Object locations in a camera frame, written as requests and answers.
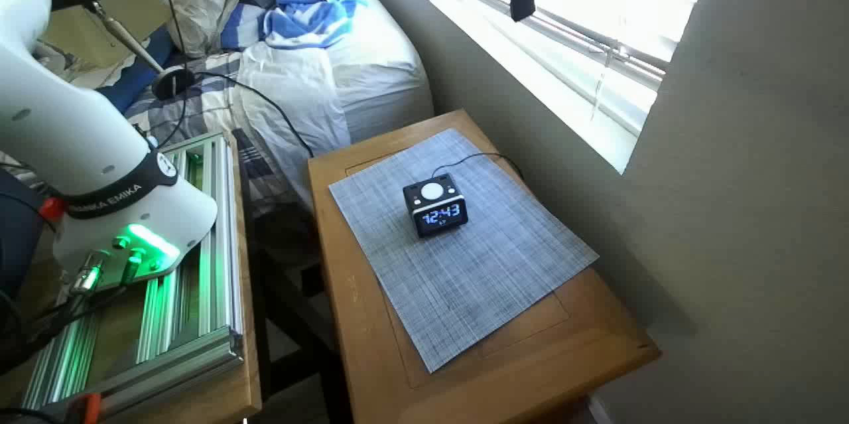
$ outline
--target wall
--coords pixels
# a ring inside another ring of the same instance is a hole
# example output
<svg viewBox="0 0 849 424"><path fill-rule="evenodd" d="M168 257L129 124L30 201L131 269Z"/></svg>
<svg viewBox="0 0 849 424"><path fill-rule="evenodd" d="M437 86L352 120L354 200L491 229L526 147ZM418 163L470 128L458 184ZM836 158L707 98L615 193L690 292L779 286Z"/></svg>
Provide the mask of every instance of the wall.
<svg viewBox="0 0 849 424"><path fill-rule="evenodd" d="M382 0L665 355L614 421L845 421L849 0L700 0L624 176L422 0ZM490 94L480 94L488 90Z"/></svg>

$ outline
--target blue and white cloth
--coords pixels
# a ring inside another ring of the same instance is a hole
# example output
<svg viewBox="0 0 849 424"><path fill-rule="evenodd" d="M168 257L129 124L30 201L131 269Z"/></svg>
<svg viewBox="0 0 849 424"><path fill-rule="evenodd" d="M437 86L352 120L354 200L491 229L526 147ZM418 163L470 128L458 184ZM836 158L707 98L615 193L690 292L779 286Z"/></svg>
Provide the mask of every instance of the blue and white cloth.
<svg viewBox="0 0 849 424"><path fill-rule="evenodd" d="M260 40L276 49L329 47L349 34L364 0L246 0L236 6L221 34L224 49L241 50Z"/></svg>

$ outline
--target wooden nightstand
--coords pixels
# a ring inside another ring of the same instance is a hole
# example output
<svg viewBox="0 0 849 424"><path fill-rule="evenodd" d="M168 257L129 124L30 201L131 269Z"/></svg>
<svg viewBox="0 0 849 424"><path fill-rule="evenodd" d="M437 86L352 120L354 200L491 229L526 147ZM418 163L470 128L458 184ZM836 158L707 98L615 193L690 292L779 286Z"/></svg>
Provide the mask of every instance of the wooden nightstand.
<svg viewBox="0 0 849 424"><path fill-rule="evenodd" d="M524 421L643 364L657 346L592 269L429 374L328 186L448 128L496 149L464 111L310 160L324 278L357 422ZM503 159L496 161L519 181Z"/></svg>

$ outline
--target black alarm clock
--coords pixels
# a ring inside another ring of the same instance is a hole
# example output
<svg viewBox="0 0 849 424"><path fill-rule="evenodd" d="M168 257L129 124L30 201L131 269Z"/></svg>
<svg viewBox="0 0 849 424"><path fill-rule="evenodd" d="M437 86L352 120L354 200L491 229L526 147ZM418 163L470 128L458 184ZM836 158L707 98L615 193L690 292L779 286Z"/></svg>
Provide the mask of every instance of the black alarm clock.
<svg viewBox="0 0 849 424"><path fill-rule="evenodd" d="M420 238L469 221L466 199L446 173L404 187L404 200Z"/></svg>

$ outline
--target wooden table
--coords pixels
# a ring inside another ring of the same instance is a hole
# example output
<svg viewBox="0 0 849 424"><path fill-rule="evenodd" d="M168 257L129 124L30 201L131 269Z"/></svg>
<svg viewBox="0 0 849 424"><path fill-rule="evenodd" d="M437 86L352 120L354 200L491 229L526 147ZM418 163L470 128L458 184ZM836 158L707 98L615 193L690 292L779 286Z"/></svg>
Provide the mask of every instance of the wooden table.
<svg viewBox="0 0 849 424"><path fill-rule="evenodd" d="M526 421L660 357L597 273L586 269L435 373L427 372L328 186L451 127L480 150L496 151L459 110L309 163L324 278L355 420ZM519 181L504 160L497 163Z"/></svg>
<svg viewBox="0 0 849 424"><path fill-rule="evenodd" d="M243 194L241 174L239 172L239 153L236 142L228 134L231 151L233 152L234 178L233 187L236 202L236 227L239 237L239 270L240 288L242 292L243 323L243 364L216 376L214 380L191 387L184 393L176 394L156 402L154 405L141 405L137 411L116 417L112 421L122 423L134 422L204 422L234 424L243 418L253 415L263 406L260 394L259 370L257 365L257 336L254 327L253 295L251 270L249 270L248 249L245 237L245 213L243 213ZM52 258L49 258L49 248L41 249L31 266L24 284L19 292L19 304L30 315L37 310L49 307L56 296L58 286L58 269ZM143 303L145 302L145 285L134 285L121 297L121 300L104 310L99 320L98 341L95 345L95 360L89 370L89 382L105 375L113 358L122 354L127 342L139 337L139 325ZM102 362L97 357L104 357ZM0 405L18 406L24 391L29 384L36 357L21 364L5 376L0 376Z"/></svg>

